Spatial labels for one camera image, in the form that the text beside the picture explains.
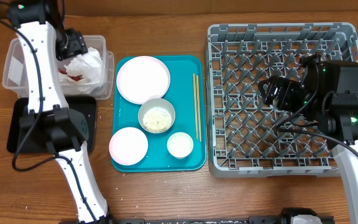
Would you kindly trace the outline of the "large pink plate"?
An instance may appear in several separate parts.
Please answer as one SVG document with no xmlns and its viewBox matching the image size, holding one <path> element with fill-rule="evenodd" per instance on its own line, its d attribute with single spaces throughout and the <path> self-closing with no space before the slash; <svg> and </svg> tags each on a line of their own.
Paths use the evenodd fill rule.
<svg viewBox="0 0 358 224">
<path fill-rule="evenodd" d="M 134 57 L 118 70 L 116 86 L 124 99 L 142 105 L 166 94 L 170 86 L 170 72 L 167 66 L 155 57 Z"/>
</svg>

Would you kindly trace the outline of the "wooden chopstick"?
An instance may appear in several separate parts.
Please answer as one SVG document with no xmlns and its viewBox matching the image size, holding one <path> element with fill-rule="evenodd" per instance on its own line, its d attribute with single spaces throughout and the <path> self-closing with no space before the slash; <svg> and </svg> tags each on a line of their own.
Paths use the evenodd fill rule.
<svg viewBox="0 0 358 224">
<path fill-rule="evenodd" d="M 200 105 L 200 87 L 199 87 L 199 76 L 196 76 L 196 99 L 197 99 L 197 114 L 198 114 L 198 134 L 199 140 L 202 141 L 201 138 L 201 105 Z"/>
<path fill-rule="evenodd" d="M 197 100 L 196 100 L 196 76 L 193 74 L 193 98 L 194 98 L 194 108 L 195 108 L 195 130 L 196 130 L 196 139 L 198 140 L 198 115 L 197 115 Z"/>
</svg>

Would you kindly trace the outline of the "grey bowl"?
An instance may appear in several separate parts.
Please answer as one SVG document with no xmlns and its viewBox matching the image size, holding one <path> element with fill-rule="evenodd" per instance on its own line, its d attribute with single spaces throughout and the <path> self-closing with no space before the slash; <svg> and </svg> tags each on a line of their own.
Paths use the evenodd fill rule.
<svg viewBox="0 0 358 224">
<path fill-rule="evenodd" d="M 170 129 L 175 121 L 173 105 L 163 98 L 146 101 L 138 112 L 140 126 L 149 133 L 160 134 Z"/>
</svg>

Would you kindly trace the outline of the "small pink plate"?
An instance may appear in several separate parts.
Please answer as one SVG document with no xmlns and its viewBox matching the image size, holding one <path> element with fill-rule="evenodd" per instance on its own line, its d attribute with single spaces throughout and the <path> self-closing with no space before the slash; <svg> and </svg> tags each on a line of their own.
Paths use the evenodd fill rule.
<svg viewBox="0 0 358 224">
<path fill-rule="evenodd" d="M 109 153 L 114 162 L 131 166 L 145 157 L 148 146 L 147 137 L 141 130 L 126 127 L 118 130 L 111 137 Z"/>
</svg>

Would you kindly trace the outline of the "small white cup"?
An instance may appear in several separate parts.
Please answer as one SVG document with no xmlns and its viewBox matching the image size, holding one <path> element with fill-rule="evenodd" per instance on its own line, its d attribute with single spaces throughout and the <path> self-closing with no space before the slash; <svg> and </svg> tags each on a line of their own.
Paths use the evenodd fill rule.
<svg viewBox="0 0 358 224">
<path fill-rule="evenodd" d="M 177 159 L 184 159 L 189 156 L 193 147 L 193 139 L 184 132 L 172 134 L 167 141 L 168 152 Z"/>
</svg>

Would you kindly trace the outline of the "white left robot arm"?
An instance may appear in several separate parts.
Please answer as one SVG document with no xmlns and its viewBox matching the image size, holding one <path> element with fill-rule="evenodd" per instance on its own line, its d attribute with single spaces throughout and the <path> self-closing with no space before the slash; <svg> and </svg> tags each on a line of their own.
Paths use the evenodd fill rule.
<svg viewBox="0 0 358 224">
<path fill-rule="evenodd" d="M 109 205 L 94 177 L 89 156 L 89 128 L 83 113 L 69 107 L 57 63 L 87 53 L 80 32 L 65 29 L 56 1 L 11 1 L 10 28 L 20 40 L 29 83 L 28 113 L 20 118 L 23 140 L 52 155 L 70 187 L 78 223 L 112 223 Z"/>
</svg>

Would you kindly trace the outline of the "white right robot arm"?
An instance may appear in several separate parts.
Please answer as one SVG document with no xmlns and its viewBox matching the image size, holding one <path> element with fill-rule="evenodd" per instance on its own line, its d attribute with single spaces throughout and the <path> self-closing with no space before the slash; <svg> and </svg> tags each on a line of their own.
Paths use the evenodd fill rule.
<svg viewBox="0 0 358 224">
<path fill-rule="evenodd" d="M 272 76 L 259 82 L 264 104 L 277 102 L 277 109 L 291 116 L 277 124 L 283 133 L 324 138 L 339 168 L 351 223 L 358 223 L 358 63 L 322 61 L 314 54 L 300 59 L 305 68 L 299 82 Z M 303 116 L 309 124 L 286 128 Z"/>
</svg>

